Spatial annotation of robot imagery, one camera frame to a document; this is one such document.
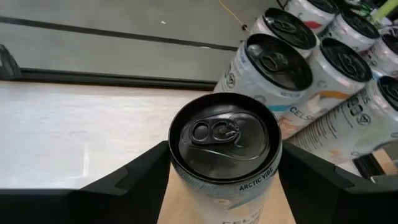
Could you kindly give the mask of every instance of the black holder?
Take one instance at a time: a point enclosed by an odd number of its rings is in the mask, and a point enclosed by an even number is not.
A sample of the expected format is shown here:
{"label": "black holder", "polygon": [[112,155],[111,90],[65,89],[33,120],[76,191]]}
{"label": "black holder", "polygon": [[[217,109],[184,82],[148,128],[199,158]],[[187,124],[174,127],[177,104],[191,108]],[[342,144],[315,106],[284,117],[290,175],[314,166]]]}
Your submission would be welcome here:
{"label": "black holder", "polygon": [[284,142],[279,177],[297,224],[397,223],[398,192]]}

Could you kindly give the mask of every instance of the blue stripe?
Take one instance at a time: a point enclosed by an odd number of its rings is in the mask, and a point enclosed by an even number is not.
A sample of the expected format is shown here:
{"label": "blue stripe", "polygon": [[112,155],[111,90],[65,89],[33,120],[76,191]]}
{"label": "blue stripe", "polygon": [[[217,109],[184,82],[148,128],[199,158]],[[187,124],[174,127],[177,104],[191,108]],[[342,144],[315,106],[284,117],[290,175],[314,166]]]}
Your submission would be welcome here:
{"label": "blue stripe", "polygon": [[283,112],[290,107],[290,105],[267,105],[267,106],[270,110],[278,112]]}

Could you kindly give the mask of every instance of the black can lid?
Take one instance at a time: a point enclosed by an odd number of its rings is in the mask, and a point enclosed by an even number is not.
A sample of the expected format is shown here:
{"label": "black can lid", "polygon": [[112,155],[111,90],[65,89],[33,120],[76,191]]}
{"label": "black can lid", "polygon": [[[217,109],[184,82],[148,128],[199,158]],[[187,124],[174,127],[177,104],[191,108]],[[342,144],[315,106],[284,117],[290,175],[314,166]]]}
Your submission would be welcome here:
{"label": "black can lid", "polygon": [[369,65],[351,47],[338,40],[325,38],[320,49],[331,66],[344,76],[357,82],[368,82],[372,79]]}
{"label": "black can lid", "polygon": [[315,7],[319,8],[320,10],[330,13],[330,14],[337,14],[338,7],[333,0],[308,0],[311,4]]}
{"label": "black can lid", "polygon": [[312,84],[312,71],[307,61],[276,37],[254,34],[246,40],[245,51],[256,70],[278,87],[302,91]]}
{"label": "black can lid", "polygon": [[379,31],[373,24],[355,12],[345,10],[341,13],[346,23],[354,30],[370,39],[380,37]]}
{"label": "black can lid", "polygon": [[237,93],[214,93],[190,102],[169,132],[174,159],[191,175],[215,182],[252,176],[275,159],[281,144],[275,116]]}
{"label": "black can lid", "polygon": [[381,95],[398,111],[398,80],[389,76],[383,76],[377,81]]}
{"label": "black can lid", "polygon": [[398,37],[394,37],[391,34],[384,34],[382,36],[382,40],[384,43],[395,53],[398,55]]}
{"label": "black can lid", "polygon": [[317,44],[315,34],[299,18],[281,9],[269,8],[263,15],[267,27],[280,39],[300,49]]}

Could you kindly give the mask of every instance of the aluminum can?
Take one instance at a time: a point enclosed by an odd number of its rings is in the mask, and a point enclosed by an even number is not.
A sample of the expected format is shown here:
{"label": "aluminum can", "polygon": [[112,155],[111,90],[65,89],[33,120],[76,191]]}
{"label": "aluminum can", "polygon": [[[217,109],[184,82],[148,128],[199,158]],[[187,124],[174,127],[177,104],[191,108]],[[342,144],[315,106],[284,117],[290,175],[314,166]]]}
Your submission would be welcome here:
{"label": "aluminum can", "polygon": [[389,76],[398,77],[398,37],[384,34],[363,55],[372,68],[377,68]]}
{"label": "aluminum can", "polygon": [[257,18],[250,34],[268,34],[291,45],[304,58],[319,43],[318,37],[299,18],[281,9],[269,8]]}
{"label": "aluminum can", "polygon": [[178,112],[169,144],[205,224],[259,223],[282,155],[278,122],[266,106],[237,93],[202,96]]}
{"label": "aluminum can", "polygon": [[297,51],[276,37],[254,34],[240,46],[214,92],[253,97],[278,118],[311,84],[311,68]]}
{"label": "aluminum can", "polygon": [[299,18],[314,34],[319,34],[338,13],[333,0],[290,0],[285,11]]}
{"label": "aluminum can", "polygon": [[365,18],[355,12],[343,11],[320,34],[321,40],[327,37],[343,42],[356,52],[363,52],[375,43],[380,34]]}
{"label": "aluminum can", "polygon": [[397,123],[398,80],[384,76],[287,141],[340,164],[397,141]]}
{"label": "aluminum can", "polygon": [[313,85],[306,95],[280,118],[282,139],[286,139],[321,117],[372,79],[367,63],[347,45],[326,38],[308,58]]}

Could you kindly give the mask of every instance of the gray floor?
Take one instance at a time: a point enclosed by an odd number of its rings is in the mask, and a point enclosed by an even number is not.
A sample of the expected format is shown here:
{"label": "gray floor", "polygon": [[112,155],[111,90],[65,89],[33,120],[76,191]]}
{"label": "gray floor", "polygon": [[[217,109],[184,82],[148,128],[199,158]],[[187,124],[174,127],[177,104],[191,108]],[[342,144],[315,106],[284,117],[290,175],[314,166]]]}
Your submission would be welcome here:
{"label": "gray floor", "polygon": [[[275,0],[224,0],[250,26]],[[217,0],[0,0],[0,15],[238,46],[248,35]],[[22,67],[215,81],[234,55],[143,40],[0,24]]]}

